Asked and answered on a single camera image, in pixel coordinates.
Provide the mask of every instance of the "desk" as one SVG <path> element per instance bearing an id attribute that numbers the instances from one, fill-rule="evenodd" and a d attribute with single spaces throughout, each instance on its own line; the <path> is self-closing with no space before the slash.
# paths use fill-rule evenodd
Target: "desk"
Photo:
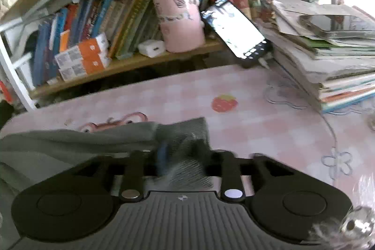
<path id="1" fill-rule="evenodd" d="M 14 117 L 0 136 L 33 129 L 77 130 L 85 123 L 99 125 L 134 112 L 164 124 L 204 116 L 213 149 L 242 158 L 266 154 L 353 198 L 356 181 L 374 169 L 375 132 L 366 120 L 375 100 L 321 116 L 277 65 L 272 69 L 230 65 L 94 93 Z M 237 106 L 227 112 L 213 110 L 213 100 L 221 95 L 233 96 Z"/>

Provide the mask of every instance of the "smartphone lying on books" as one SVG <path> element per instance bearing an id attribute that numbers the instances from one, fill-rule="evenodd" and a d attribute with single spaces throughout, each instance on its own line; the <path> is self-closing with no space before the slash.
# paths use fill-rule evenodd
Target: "smartphone lying on books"
<path id="1" fill-rule="evenodd" d="M 244 68 L 255 65 L 259 58 L 271 50 L 270 41 L 228 0 L 216 0 L 212 6 L 201 12 L 201 17 Z"/>
<path id="2" fill-rule="evenodd" d="M 300 24 L 321 38 L 375 38 L 375 22 L 353 15 L 302 15 Z"/>

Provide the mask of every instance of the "strawberry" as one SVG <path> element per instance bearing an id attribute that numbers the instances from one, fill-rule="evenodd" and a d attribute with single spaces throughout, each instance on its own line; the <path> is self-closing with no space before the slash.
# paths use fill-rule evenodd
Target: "strawberry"
<path id="1" fill-rule="evenodd" d="M 220 95 L 212 100 L 211 107 L 216 112 L 228 112 L 237 106 L 238 102 L 231 95 Z"/>

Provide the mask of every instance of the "silver ball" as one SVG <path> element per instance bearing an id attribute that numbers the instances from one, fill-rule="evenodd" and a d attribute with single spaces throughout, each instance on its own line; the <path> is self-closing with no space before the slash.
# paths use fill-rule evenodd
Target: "silver ball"
<path id="1" fill-rule="evenodd" d="M 368 206 L 358 206 L 352 210 L 342 223 L 340 231 L 348 239 L 360 239 L 370 236 L 374 230 L 375 213 Z"/>

